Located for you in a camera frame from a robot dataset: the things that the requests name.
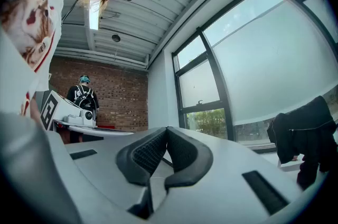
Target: white equipment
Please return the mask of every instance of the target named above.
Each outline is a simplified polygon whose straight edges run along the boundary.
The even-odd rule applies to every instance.
[[[46,130],[49,130],[54,120],[65,123],[94,126],[91,111],[84,110],[55,91],[51,91],[41,111],[41,121]]]

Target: frosted window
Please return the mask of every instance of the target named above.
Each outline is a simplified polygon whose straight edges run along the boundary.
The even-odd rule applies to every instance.
[[[262,120],[251,124],[236,125],[237,142],[245,146],[272,145],[267,129],[273,119]]]
[[[304,4],[323,22],[335,42],[338,42],[337,20],[327,0],[306,0]]]
[[[244,0],[211,24],[204,32],[211,45],[215,45],[235,30],[283,0]]]
[[[196,106],[219,100],[218,91],[209,61],[180,76],[183,107]]]
[[[338,84],[338,67],[306,15],[283,2],[214,47],[235,125],[298,108]]]
[[[178,55],[179,58],[179,69],[186,66],[190,61],[195,59],[198,55],[205,51],[205,47],[201,38],[198,36],[189,45],[187,45]]]

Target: sleeve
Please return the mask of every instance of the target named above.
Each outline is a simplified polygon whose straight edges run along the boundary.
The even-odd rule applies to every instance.
[[[39,72],[39,84],[36,91],[48,91],[49,90],[49,64],[45,65]]]
[[[75,100],[75,94],[74,94],[74,92],[75,92],[74,86],[70,87],[69,91],[67,93],[67,97],[66,97],[69,101],[74,102],[74,100]]]
[[[96,96],[96,93],[94,92],[93,93],[93,96],[94,96],[94,101],[95,101],[95,103],[96,103],[96,108],[99,108],[100,106],[99,106],[99,101],[97,100],[97,96]]]

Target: ceiling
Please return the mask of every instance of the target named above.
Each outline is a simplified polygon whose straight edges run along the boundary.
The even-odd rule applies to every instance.
[[[88,9],[77,5],[62,24],[55,55],[146,70],[163,35],[191,1],[110,0],[97,31],[89,29]],[[62,17],[74,2],[64,0]]]

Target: brick wall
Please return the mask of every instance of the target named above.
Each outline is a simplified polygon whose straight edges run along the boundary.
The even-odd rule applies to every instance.
[[[63,96],[71,86],[78,85],[82,74],[90,77],[90,87],[95,91],[100,106],[97,124],[132,131],[148,129],[147,72],[53,57],[50,73],[50,84]]]

